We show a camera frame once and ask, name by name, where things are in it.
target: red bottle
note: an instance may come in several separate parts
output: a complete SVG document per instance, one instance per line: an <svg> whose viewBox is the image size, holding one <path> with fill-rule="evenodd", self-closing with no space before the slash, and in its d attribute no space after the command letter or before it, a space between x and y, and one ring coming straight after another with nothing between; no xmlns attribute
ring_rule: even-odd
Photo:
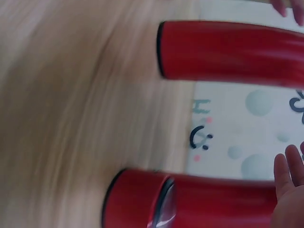
<svg viewBox="0 0 304 228"><path fill-rule="evenodd" d="M260 25L166 21L157 35L167 79L304 88L304 34Z"/></svg>
<svg viewBox="0 0 304 228"><path fill-rule="evenodd" d="M124 170L110 185L102 228L269 228L272 183Z"/></svg>

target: pink dot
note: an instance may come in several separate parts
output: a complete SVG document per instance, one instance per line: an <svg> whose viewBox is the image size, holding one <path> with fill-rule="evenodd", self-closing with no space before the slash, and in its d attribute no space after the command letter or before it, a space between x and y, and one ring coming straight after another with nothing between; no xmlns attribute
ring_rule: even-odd
<svg viewBox="0 0 304 228"><path fill-rule="evenodd" d="M195 155L194 156L194 161L199 162L200 161L200 155Z"/></svg>
<svg viewBox="0 0 304 228"><path fill-rule="evenodd" d="M212 123L212 117L210 117L210 116L207 117L207 118L206 118L206 122L209 123L209 124Z"/></svg>

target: fingertip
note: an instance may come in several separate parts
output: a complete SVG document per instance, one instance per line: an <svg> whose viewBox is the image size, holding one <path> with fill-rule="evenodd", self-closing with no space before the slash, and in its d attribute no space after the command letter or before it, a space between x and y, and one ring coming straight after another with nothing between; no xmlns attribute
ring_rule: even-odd
<svg viewBox="0 0 304 228"><path fill-rule="evenodd" d="M274 172L276 171L286 171L285 167L287 167L287 161L285 158L285 155L282 153L279 153L275 156L275 162L274 162Z"/></svg>
<svg viewBox="0 0 304 228"><path fill-rule="evenodd" d="M304 8L302 5L295 4L293 6L294 19L299 26L304 25Z"/></svg>
<svg viewBox="0 0 304 228"><path fill-rule="evenodd" d="M298 148L295 145L289 145L285 149L285 155L290 154L290 153L294 153L294 151L299 152Z"/></svg>
<svg viewBox="0 0 304 228"><path fill-rule="evenodd" d="M287 17L287 9L286 8L284 8L284 10L282 10L281 15L284 18Z"/></svg>

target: hand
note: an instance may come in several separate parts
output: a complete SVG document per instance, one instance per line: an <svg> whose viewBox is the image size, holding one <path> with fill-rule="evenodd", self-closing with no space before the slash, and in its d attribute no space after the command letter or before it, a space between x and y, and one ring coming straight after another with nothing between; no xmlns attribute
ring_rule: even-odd
<svg viewBox="0 0 304 228"><path fill-rule="evenodd" d="M300 149L304 153L304 142ZM283 154L275 157L274 174L278 202L272 215L271 228L302 228L304 227L304 165L296 146L288 146L285 155L287 160Z"/></svg>
<svg viewBox="0 0 304 228"><path fill-rule="evenodd" d="M270 3L283 17L287 16L286 6L284 0L270 0ZM291 7L294 12L294 19L299 26L304 25L304 7L303 0L290 0Z"/></svg>

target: black print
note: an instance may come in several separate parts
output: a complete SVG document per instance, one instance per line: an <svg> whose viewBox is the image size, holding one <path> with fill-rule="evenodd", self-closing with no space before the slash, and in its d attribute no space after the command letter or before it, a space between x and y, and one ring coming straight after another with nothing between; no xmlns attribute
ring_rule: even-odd
<svg viewBox="0 0 304 228"><path fill-rule="evenodd" d="M209 147L207 145L205 145L205 142L208 140L208 139L212 139L213 138L213 135L212 134L207 134L205 135L204 133L202 132L199 132L200 130L204 129L205 126L201 125L201 126L198 126L196 128L194 128L191 133L190 133L190 146L191 148L195 149L197 147L202 147L203 150L208 150ZM200 136L202 138L202 140L195 144L194 143L194 136L195 134L197 134L198 136Z"/></svg>
<svg viewBox="0 0 304 228"><path fill-rule="evenodd" d="M300 108L300 107L296 107L295 104L299 101L301 101L302 99L304 99L304 94L301 90L296 90L297 94L299 95L299 97L293 97L289 100L289 106L290 108L296 112L296 113L303 113L302 115L302 124L304 124L304 107Z"/></svg>

